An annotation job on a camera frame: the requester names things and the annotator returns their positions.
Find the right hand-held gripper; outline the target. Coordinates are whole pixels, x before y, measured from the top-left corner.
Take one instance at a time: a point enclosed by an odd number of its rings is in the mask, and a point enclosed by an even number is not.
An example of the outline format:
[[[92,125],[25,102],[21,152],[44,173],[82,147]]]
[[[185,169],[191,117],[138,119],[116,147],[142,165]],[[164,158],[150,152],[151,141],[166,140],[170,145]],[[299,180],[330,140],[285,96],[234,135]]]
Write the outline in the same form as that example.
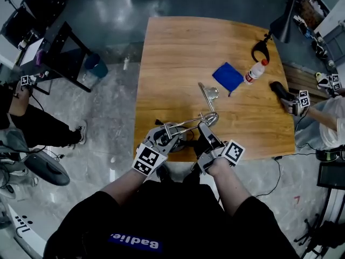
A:
[[[194,152],[199,157],[197,164],[203,174],[217,158],[224,158],[233,165],[240,161],[245,152],[243,146],[233,140],[221,142],[204,122],[198,124],[198,130],[199,138],[194,141]]]

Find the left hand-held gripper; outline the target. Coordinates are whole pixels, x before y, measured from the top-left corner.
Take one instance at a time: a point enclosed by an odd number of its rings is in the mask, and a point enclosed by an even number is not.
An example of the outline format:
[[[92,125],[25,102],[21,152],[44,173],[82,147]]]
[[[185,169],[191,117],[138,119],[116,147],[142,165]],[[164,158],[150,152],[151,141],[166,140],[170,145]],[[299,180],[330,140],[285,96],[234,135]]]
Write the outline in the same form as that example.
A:
[[[154,127],[137,147],[132,169],[149,176],[167,161],[168,154],[174,149],[178,139],[178,135],[171,137],[167,127]]]

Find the silver desk lamp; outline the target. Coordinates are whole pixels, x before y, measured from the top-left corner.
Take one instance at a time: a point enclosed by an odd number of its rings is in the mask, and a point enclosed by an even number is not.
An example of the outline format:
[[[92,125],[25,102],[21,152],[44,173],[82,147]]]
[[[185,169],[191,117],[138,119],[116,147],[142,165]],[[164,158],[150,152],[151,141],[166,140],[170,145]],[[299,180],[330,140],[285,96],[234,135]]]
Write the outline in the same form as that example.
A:
[[[178,152],[186,147],[193,147],[194,141],[196,141],[194,130],[197,128],[197,125],[194,127],[188,127],[187,124],[189,123],[199,123],[203,121],[208,127],[213,126],[216,124],[216,122],[219,119],[219,115],[216,112],[210,112],[205,115],[202,115],[201,113],[197,118],[190,119],[184,122],[166,122],[163,123],[159,119],[155,120],[156,126],[164,126],[169,129],[169,132],[171,134],[171,137],[174,137],[175,135],[179,136],[178,142],[176,143],[176,146],[171,152]]]

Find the person's left forearm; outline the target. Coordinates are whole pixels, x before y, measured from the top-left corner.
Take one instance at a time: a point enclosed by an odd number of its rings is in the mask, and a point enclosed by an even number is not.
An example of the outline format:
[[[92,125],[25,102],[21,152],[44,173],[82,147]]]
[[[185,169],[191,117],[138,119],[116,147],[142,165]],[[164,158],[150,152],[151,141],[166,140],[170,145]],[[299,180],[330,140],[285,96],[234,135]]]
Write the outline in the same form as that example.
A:
[[[134,169],[130,169],[124,175],[106,185],[100,191],[111,196],[119,206],[123,205],[137,192],[146,180],[146,176]]]

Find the person's right forearm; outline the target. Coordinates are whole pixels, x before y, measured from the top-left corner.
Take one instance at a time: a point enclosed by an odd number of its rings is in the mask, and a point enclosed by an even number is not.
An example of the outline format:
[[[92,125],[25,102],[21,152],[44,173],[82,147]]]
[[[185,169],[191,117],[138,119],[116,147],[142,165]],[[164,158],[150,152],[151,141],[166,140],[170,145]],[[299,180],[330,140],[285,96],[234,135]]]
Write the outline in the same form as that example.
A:
[[[251,197],[225,158],[213,161],[207,172],[213,177],[224,210],[234,216],[241,204]]]

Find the black clamp lamp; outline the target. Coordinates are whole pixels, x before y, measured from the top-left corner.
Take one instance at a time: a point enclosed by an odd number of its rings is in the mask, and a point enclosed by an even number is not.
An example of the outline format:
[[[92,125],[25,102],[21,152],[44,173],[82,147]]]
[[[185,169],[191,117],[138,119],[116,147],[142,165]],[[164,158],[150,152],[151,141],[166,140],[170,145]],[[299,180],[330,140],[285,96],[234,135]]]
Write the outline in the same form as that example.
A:
[[[264,34],[265,38],[257,42],[257,44],[252,48],[251,56],[256,63],[259,60],[255,57],[255,52],[262,53],[266,60],[270,62],[270,54],[267,48],[267,42],[272,40],[272,36],[282,43],[289,43],[291,33],[291,17],[294,9],[294,3],[295,0],[287,1],[284,14],[270,24],[268,33]]]

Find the silver metal clip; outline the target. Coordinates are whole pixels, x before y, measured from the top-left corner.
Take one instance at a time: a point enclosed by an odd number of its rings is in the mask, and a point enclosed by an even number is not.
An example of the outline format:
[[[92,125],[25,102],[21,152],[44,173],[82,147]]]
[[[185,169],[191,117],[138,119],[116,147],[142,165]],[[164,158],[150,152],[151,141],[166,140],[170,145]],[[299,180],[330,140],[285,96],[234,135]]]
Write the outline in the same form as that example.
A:
[[[198,82],[198,86],[202,91],[210,111],[215,112],[213,101],[219,97],[219,90],[216,87],[205,87],[201,82]]]

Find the blue cloth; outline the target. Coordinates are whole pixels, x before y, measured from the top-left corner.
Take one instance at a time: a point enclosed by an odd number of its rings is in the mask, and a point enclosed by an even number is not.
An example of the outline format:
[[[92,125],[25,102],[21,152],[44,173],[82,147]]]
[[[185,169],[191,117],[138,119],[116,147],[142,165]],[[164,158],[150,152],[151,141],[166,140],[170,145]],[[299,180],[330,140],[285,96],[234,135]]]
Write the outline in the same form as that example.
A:
[[[229,92],[228,96],[244,82],[243,76],[228,62],[220,66],[212,76]]]

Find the person's black shirt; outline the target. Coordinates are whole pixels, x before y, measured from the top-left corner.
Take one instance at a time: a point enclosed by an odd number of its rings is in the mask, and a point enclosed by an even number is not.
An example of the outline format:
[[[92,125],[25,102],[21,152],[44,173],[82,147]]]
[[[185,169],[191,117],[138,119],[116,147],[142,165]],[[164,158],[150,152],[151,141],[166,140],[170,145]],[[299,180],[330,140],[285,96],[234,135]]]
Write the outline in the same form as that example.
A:
[[[146,181],[123,205],[98,191],[75,205],[43,259],[299,259],[255,197],[234,216],[208,185]]]

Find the clear bottle with red cap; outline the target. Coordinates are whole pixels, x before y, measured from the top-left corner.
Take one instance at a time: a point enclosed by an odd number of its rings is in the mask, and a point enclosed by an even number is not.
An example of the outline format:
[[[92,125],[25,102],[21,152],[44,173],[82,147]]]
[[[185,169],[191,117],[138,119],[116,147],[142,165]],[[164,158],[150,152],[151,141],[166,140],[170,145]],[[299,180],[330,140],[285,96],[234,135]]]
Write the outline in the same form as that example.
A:
[[[253,84],[255,80],[264,74],[267,65],[267,59],[262,59],[260,62],[255,63],[244,76],[244,82],[249,85]]]

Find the black glasses case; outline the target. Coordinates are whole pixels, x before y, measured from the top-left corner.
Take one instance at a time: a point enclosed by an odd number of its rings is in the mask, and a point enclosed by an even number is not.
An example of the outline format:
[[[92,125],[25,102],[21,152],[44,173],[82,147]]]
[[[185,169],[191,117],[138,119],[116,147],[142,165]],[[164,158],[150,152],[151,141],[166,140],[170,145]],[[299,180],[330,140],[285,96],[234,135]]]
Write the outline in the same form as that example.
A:
[[[295,100],[295,95],[289,93],[283,87],[283,85],[278,81],[274,81],[274,82],[270,83],[270,88],[277,95],[277,97],[279,99],[284,99],[287,101],[294,101]]]

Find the blue waste bin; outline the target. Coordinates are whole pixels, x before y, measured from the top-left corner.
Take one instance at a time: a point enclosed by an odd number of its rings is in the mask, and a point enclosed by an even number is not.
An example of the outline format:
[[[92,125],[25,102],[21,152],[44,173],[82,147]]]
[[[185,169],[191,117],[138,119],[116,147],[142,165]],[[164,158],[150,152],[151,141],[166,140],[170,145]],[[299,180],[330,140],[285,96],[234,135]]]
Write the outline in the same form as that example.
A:
[[[105,62],[97,53],[93,53],[86,58],[84,67],[92,75],[98,78],[104,78],[108,73],[108,68]]]

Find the wooden slatted bench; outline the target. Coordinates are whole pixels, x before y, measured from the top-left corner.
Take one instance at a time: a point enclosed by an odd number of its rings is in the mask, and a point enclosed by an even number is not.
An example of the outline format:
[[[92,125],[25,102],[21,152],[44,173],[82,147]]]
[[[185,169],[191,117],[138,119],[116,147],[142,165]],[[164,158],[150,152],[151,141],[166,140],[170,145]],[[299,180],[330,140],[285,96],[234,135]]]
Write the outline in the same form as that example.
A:
[[[291,65],[282,64],[287,80],[288,89],[292,93],[298,93],[300,90],[307,90],[311,98],[328,98],[324,90],[319,90],[315,75]]]

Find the grey black chair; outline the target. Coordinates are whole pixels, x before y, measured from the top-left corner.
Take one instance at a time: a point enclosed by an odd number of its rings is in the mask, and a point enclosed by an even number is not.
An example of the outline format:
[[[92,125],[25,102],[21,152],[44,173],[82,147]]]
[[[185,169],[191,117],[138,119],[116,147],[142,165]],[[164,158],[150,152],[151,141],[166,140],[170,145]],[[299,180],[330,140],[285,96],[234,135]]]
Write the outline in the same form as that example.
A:
[[[50,184],[67,186],[70,183],[64,167],[43,151],[28,154],[22,162],[31,172]]]

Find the green black device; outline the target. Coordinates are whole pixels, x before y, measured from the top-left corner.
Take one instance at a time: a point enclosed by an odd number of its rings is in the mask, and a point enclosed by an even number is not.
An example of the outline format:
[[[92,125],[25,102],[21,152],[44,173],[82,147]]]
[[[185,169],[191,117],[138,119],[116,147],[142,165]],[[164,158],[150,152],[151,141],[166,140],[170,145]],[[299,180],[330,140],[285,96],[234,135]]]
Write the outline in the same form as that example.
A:
[[[316,151],[316,158],[322,162],[332,162],[336,160],[345,160],[345,149],[332,149],[324,151]]]

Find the black monitor on stand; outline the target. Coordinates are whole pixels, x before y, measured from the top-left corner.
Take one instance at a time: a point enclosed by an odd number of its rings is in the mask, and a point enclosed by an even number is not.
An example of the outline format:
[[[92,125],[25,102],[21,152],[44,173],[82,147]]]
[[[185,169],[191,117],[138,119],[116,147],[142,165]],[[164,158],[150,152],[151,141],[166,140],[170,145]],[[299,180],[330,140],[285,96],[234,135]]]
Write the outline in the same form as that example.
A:
[[[345,163],[322,163],[317,185],[327,190],[316,236],[318,259],[344,258]]]

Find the black side table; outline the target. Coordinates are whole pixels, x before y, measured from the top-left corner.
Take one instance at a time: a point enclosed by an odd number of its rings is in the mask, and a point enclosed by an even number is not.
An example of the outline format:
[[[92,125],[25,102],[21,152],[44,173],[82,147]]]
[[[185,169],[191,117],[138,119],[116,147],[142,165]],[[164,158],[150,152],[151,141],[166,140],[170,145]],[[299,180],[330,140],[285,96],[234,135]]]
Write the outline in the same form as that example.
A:
[[[39,53],[19,67],[20,76],[35,76],[39,82],[65,78],[87,93],[91,89],[78,81],[84,58],[92,51],[74,34],[71,26],[64,22],[52,40],[43,39]]]

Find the white paper sheet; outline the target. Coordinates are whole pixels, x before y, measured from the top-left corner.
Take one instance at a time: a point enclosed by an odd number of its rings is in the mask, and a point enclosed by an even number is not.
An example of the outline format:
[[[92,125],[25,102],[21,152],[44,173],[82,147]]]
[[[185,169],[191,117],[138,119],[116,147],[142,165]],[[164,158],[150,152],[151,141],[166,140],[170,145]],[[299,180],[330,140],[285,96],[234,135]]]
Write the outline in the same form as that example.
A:
[[[40,40],[32,43],[29,45],[24,53],[23,59],[20,63],[20,66],[34,60],[36,53],[38,52],[42,42],[44,41],[44,38],[41,38]]]

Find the white curved machine cover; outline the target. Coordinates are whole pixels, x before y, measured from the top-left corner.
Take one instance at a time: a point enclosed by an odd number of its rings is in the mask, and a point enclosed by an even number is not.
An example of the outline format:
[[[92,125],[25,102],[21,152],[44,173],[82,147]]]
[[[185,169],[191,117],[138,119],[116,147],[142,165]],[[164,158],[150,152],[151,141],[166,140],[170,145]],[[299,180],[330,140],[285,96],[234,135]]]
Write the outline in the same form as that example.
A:
[[[30,248],[32,248],[39,256],[43,256],[46,246],[46,240],[42,238],[34,229],[33,222],[19,214],[11,205],[9,205],[9,213],[15,226],[15,234],[23,239]]]

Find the grey plastic crate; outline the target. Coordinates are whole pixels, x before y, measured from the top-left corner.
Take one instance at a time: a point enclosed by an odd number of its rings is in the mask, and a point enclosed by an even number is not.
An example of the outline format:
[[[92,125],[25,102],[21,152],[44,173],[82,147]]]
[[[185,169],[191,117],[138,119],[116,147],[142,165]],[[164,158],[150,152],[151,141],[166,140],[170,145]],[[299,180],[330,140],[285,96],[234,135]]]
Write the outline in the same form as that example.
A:
[[[323,40],[335,66],[345,63],[345,20],[340,21]]]

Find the brown paper bag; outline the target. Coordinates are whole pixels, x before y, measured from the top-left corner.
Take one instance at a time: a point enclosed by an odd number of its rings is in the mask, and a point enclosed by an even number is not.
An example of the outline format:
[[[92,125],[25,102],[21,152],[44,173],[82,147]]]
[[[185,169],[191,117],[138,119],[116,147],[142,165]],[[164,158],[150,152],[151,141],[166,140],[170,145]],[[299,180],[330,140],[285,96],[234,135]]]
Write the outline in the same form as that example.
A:
[[[300,17],[305,21],[306,25],[315,30],[324,20],[324,13],[315,0],[301,0]]]

